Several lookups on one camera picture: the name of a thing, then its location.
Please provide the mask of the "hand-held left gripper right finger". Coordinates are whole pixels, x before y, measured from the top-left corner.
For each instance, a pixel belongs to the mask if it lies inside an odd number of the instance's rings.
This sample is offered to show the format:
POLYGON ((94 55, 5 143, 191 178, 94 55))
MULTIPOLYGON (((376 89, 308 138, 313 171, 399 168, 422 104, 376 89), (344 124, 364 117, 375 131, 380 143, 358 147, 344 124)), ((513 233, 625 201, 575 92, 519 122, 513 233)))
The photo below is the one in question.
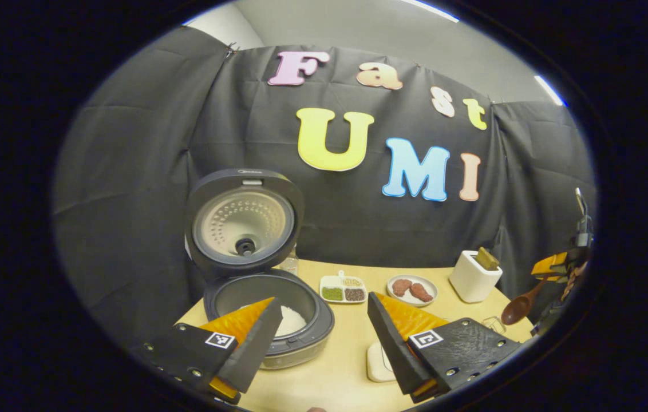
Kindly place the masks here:
POLYGON ((378 292, 368 294, 368 317, 414 403, 480 381, 521 346, 477 320, 450 322, 378 292))

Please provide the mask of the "brown toast slice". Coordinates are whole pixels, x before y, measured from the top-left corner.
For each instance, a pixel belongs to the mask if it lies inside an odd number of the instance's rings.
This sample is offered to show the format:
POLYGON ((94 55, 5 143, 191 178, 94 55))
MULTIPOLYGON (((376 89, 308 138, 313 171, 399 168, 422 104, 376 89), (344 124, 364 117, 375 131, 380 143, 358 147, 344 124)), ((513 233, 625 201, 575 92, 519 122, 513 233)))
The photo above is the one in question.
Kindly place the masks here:
POLYGON ((499 268, 499 261, 484 247, 480 247, 474 256, 476 263, 486 271, 496 271, 499 268))

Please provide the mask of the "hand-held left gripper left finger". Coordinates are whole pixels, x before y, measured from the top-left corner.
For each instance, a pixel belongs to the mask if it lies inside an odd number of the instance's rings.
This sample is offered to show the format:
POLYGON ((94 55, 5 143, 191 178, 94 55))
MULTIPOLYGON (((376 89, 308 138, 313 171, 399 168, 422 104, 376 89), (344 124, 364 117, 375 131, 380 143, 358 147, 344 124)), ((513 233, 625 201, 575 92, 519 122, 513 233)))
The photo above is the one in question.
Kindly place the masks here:
POLYGON ((282 319, 280 299, 269 297, 201 326, 177 323, 130 352, 168 381, 235 405, 249 390, 282 319))

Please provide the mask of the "small ceiling light panel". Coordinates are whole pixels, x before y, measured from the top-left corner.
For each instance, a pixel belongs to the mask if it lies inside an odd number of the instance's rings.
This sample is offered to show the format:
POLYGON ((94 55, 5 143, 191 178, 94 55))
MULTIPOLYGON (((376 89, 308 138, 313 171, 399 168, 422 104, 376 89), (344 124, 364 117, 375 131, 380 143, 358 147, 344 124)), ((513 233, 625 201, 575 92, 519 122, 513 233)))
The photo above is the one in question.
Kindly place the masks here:
POLYGON ((557 94, 557 91, 554 89, 554 87, 552 87, 552 85, 543 76, 535 75, 534 80, 546 92, 549 99, 551 99, 551 101, 555 105, 560 105, 563 107, 566 106, 564 99, 562 99, 562 97, 557 94))

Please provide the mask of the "clear container of white rice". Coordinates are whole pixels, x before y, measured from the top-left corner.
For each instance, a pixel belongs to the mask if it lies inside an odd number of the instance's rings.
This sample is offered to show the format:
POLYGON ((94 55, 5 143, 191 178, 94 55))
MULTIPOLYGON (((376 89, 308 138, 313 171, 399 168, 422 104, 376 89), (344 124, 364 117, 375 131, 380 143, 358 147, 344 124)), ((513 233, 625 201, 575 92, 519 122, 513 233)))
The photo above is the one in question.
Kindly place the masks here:
POLYGON ((376 383, 394 382, 396 377, 381 342, 372 343, 366 350, 366 373, 376 383))

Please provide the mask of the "dark grey rice cooker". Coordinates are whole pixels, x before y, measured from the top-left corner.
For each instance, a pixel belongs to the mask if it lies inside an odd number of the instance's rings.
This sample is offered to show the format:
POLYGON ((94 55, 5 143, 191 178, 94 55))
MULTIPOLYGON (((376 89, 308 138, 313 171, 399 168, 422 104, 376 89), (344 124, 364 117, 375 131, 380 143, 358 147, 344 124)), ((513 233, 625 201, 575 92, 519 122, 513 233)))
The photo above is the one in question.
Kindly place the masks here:
POLYGON ((299 276, 279 268, 295 247, 304 196, 295 183, 262 169, 206 175, 186 203, 185 245, 204 282, 207 320, 275 297, 288 328, 278 333, 261 367, 279 370, 322 354, 335 318, 299 276))

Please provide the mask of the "white round plate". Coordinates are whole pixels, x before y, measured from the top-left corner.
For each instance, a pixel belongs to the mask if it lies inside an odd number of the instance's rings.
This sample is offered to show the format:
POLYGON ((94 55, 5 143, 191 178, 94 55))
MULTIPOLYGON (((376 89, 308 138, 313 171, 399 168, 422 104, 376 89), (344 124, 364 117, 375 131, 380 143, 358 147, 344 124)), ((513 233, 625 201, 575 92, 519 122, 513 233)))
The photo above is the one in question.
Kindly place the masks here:
POLYGON ((387 282, 386 291, 387 291, 387 293, 388 293, 388 295, 390 297, 393 297, 393 298, 399 300, 400 302, 407 303, 408 305, 411 305, 413 307, 426 307, 427 305, 430 305, 431 303, 433 303, 436 300, 437 295, 438 295, 438 289, 437 289, 436 285, 433 282, 429 281, 428 279, 426 279, 424 277, 415 276, 415 275, 398 275, 398 276, 394 276, 393 278, 391 278, 387 282), (433 300, 431 302, 426 302, 426 303, 421 302, 417 298, 414 298, 410 294, 410 291, 407 291, 403 297, 397 297, 397 296, 393 295, 392 284, 397 279, 410 279, 410 281, 413 282, 413 283, 421 283, 421 284, 423 284, 424 287, 426 288, 426 290, 433 296, 433 300))

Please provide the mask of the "brown wooden spoon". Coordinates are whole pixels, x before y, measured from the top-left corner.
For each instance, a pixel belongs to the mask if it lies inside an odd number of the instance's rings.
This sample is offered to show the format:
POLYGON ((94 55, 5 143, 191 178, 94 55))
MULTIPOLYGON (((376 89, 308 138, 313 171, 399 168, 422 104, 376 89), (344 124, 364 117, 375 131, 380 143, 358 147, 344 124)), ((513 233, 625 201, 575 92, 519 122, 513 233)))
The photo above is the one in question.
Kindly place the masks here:
POLYGON ((545 274, 539 280, 539 282, 532 287, 528 292, 524 292, 518 297, 513 298, 507 305, 505 305, 504 310, 500 314, 500 321, 505 326, 512 326, 518 323, 518 321, 528 318, 528 315, 538 315, 541 314, 546 305, 539 307, 539 298, 542 296, 542 290, 546 284, 551 283, 551 278, 554 275, 545 274))

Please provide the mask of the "small clear glass bottle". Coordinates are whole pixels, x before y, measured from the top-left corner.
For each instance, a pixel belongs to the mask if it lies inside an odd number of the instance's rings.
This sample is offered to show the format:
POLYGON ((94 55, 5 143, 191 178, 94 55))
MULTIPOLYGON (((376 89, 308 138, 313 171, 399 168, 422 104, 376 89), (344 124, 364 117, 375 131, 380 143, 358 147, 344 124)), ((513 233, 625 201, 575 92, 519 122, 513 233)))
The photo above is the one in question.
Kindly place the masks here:
POLYGON ((294 246, 285 260, 278 266, 280 270, 298 276, 299 259, 294 246))

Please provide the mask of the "white divided bean dish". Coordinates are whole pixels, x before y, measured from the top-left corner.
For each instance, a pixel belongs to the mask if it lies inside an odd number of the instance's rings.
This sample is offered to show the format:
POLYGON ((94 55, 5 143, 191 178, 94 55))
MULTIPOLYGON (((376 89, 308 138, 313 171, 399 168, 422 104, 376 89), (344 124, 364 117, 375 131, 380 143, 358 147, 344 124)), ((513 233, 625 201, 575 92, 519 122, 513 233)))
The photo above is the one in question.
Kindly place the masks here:
POLYGON ((340 270, 336 275, 323 276, 319 280, 319 296, 328 303, 364 303, 368 299, 368 289, 363 279, 340 270))

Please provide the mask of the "white toaster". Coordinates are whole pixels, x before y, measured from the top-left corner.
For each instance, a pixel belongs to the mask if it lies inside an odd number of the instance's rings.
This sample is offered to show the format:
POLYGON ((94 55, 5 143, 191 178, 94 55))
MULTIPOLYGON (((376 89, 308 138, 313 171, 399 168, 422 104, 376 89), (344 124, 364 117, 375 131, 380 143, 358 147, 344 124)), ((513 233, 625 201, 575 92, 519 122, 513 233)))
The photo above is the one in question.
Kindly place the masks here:
POLYGON ((449 282, 459 298, 466 303, 483 302, 496 287, 504 271, 500 266, 488 270, 476 260, 477 251, 462 251, 449 282))

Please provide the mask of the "long ceiling light panel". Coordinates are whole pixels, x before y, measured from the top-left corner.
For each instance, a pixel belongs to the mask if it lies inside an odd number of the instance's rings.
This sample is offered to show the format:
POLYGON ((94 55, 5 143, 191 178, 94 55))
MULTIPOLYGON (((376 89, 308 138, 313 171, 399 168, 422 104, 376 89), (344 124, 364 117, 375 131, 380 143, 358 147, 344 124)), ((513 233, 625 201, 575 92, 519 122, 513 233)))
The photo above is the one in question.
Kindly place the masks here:
POLYGON ((450 13, 447 13, 447 11, 444 11, 438 7, 434 7, 432 5, 429 5, 428 3, 424 2, 419 2, 419 0, 399 0, 400 2, 407 3, 408 5, 412 5, 413 7, 417 7, 421 10, 428 11, 429 13, 432 13, 434 15, 438 15, 439 17, 442 17, 444 19, 447 19, 448 21, 451 21, 452 23, 459 23, 460 19, 450 13))

